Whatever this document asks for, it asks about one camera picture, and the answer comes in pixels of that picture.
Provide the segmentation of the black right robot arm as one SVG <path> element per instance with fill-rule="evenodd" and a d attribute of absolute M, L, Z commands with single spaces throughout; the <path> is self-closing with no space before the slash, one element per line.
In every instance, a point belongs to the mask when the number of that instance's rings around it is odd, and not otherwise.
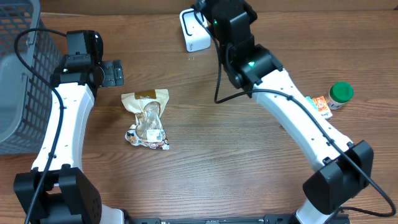
<path fill-rule="evenodd" d="M 197 1 L 208 21 L 220 68 L 239 94 L 270 112 L 290 134 L 313 169 L 304 182 L 304 204 L 293 223 L 329 223 L 370 183 L 374 152 L 354 143 L 325 120 L 294 85 L 283 64 L 256 44 L 250 26 L 256 12 L 246 1 Z"/>

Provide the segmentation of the snack wrapper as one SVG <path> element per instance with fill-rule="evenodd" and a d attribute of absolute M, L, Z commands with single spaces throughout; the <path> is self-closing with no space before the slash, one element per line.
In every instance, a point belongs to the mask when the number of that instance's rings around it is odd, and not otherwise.
<path fill-rule="evenodd" d="M 151 149 L 169 150 L 170 145 L 162 125 L 144 126 L 133 124 L 126 131 L 125 139 L 133 146 L 144 146 Z"/>

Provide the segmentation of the teal tissue pack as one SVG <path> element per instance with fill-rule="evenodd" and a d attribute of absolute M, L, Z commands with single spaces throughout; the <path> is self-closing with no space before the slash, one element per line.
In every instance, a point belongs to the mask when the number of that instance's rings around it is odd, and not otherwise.
<path fill-rule="evenodd" d="M 306 96 L 305 99 L 318 111 L 318 106 L 314 103 L 311 97 Z"/>

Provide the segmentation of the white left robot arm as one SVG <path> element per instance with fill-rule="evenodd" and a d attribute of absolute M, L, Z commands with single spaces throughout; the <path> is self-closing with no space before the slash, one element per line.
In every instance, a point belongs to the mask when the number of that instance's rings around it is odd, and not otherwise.
<path fill-rule="evenodd" d="M 44 141 L 30 172 L 17 174 L 14 191 L 26 223 L 128 223 L 128 214 L 104 205 L 82 171 L 85 130 L 97 90 L 124 83 L 120 60 L 104 61 L 93 30 L 64 34 L 68 53 L 45 84 L 52 109 Z"/>

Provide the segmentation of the beige brown snack pouch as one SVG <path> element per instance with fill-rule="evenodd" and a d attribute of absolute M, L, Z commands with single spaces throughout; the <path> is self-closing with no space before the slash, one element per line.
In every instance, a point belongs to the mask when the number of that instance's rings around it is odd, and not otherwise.
<path fill-rule="evenodd" d="M 160 118 L 169 101 L 168 89 L 125 93 L 121 95 L 121 101 L 127 111 L 134 113 L 136 123 L 131 129 L 135 130 L 141 139 L 150 142 L 162 140 L 158 137 L 158 131 L 163 129 Z"/>

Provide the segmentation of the orange tissue pack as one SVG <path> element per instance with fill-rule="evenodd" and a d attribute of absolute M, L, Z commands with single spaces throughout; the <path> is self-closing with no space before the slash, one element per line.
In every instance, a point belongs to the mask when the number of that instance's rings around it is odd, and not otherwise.
<path fill-rule="evenodd" d="M 324 96 L 312 98 L 312 101 L 323 118 L 330 119 L 333 116 Z"/>

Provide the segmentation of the green lid jar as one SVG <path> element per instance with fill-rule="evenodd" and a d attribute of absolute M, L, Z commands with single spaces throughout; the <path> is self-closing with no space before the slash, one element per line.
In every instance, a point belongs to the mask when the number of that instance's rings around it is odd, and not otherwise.
<path fill-rule="evenodd" d="M 337 82 L 328 90 L 327 103 L 331 110 L 338 110 L 353 97 L 354 89 L 349 83 Z"/>

